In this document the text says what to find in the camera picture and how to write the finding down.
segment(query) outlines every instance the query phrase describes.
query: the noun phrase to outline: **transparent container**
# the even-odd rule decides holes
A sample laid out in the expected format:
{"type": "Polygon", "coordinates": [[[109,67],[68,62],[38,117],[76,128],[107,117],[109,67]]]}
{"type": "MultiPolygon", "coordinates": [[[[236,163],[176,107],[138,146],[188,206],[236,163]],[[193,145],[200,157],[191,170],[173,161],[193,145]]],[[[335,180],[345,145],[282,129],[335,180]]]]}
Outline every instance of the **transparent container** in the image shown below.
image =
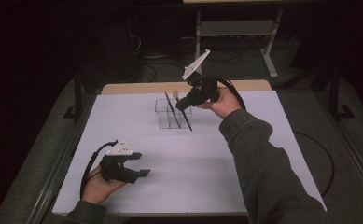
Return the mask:
{"type": "MultiPolygon", "coordinates": [[[[187,121],[185,120],[181,111],[175,108],[176,100],[170,100],[172,104],[174,113],[172,112],[172,108],[170,107],[167,99],[158,99],[155,102],[155,112],[157,114],[159,128],[160,129],[189,129],[187,121]]],[[[186,117],[189,121],[190,126],[192,126],[190,122],[190,117],[192,115],[192,108],[188,107],[184,110],[186,117]]]]}

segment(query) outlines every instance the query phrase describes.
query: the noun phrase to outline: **metal frame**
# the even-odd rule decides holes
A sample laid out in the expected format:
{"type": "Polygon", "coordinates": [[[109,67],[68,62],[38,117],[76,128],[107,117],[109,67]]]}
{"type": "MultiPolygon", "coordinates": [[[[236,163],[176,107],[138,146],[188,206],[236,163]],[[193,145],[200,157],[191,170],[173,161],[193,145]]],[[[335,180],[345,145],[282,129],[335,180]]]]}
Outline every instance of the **metal frame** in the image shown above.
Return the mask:
{"type": "MultiPolygon", "coordinates": [[[[281,17],[283,15],[283,9],[277,10],[276,16],[273,21],[202,21],[201,11],[197,12],[196,19],[196,49],[195,59],[198,59],[201,50],[201,36],[216,36],[216,35],[267,35],[269,41],[265,48],[260,50],[263,61],[268,68],[268,72],[271,78],[278,78],[276,69],[274,68],[271,59],[271,50],[274,39],[277,34],[277,29],[280,24],[281,17]],[[233,22],[232,28],[229,28],[227,24],[233,22]],[[270,29],[265,29],[264,26],[271,25],[270,29]]],[[[202,68],[199,66],[197,69],[202,74],[202,68]]]]}
{"type": "MultiPolygon", "coordinates": [[[[323,107],[327,107],[326,99],[322,94],[319,94],[317,102],[322,104],[323,107]]],[[[358,152],[358,148],[353,143],[353,140],[350,138],[347,131],[344,129],[342,121],[339,118],[334,117],[334,115],[331,113],[332,111],[330,110],[324,110],[324,111],[327,111],[327,116],[329,117],[329,120],[332,121],[335,130],[337,131],[339,137],[344,142],[347,152],[350,154],[352,164],[355,166],[356,172],[358,176],[361,178],[361,181],[363,182],[363,158],[358,152]]]]}
{"type": "Polygon", "coordinates": [[[74,76],[74,101],[75,106],[69,106],[64,114],[65,119],[74,119],[77,122],[82,113],[82,83],[80,82],[79,71],[74,76]]]}
{"type": "Polygon", "coordinates": [[[93,108],[95,100],[95,95],[87,96],[84,107],[79,109],[78,113],[80,116],[78,116],[77,121],[75,120],[76,126],[73,131],[69,133],[61,153],[54,162],[49,177],[39,192],[35,206],[31,211],[26,223],[41,223],[43,217],[48,212],[48,208],[50,208],[52,201],[56,198],[58,190],[60,189],[60,185],[67,174],[69,163],[72,160],[71,155],[77,147],[79,137],[82,135],[83,130],[85,129],[85,125],[88,121],[88,117],[91,113],[91,109],[93,108]]]}

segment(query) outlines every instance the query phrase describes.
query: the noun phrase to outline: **white board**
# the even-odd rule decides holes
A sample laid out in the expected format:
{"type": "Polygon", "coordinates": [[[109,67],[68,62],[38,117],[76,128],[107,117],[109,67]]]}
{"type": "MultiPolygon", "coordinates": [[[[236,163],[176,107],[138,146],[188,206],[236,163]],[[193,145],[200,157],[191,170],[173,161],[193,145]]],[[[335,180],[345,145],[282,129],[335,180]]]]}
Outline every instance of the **white board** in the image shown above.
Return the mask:
{"type": "MultiPolygon", "coordinates": [[[[275,91],[242,91],[247,110],[273,126],[270,138],[283,147],[309,195],[325,207],[300,152],[275,91]]],[[[94,151],[115,139],[128,139],[138,161],[125,167],[150,169],[113,193],[103,205],[107,213],[124,216],[229,215],[246,213],[232,155],[210,110],[192,108],[189,129],[160,129],[155,102],[164,94],[100,95],[94,104],[77,151],[63,182],[53,213],[67,214],[79,200],[80,180],[94,151]]],[[[103,149],[93,168],[107,149],[103,149]]]]}

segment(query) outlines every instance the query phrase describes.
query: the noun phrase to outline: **wooden edge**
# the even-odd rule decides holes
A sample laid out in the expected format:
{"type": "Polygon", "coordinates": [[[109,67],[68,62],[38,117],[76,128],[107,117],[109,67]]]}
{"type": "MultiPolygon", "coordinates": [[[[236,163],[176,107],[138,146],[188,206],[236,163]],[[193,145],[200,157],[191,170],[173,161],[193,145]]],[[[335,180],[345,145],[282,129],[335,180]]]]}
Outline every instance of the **wooden edge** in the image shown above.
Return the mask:
{"type": "MultiPolygon", "coordinates": [[[[267,80],[233,80],[231,83],[237,91],[271,91],[271,85],[267,80]]],[[[102,95],[108,94],[142,94],[161,92],[189,92],[190,85],[187,82],[155,82],[155,83],[121,83],[107,84],[103,87],[102,95]]]]}
{"type": "Polygon", "coordinates": [[[274,2],[282,0],[183,0],[184,4],[197,4],[197,3],[242,3],[242,2],[274,2]]]}

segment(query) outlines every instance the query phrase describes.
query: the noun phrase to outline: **hand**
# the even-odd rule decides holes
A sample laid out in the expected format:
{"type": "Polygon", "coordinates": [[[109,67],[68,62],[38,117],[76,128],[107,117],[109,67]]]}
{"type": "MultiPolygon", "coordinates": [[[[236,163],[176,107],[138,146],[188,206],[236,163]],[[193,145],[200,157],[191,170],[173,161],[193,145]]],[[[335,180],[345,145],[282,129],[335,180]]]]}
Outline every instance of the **hand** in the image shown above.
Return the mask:
{"type": "Polygon", "coordinates": [[[230,89],[226,87],[218,87],[219,99],[216,102],[205,102],[197,107],[202,109],[211,109],[220,118],[227,117],[231,112],[241,109],[237,98],[231,93],[230,89]]]}
{"type": "Polygon", "coordinates": [[[116,180],[106,182],[100,175],[100,165],[89,173],[88,179],[81,200],[94,204],[101,204],[112,192],[126,185],[126,183],[116,180]]]}

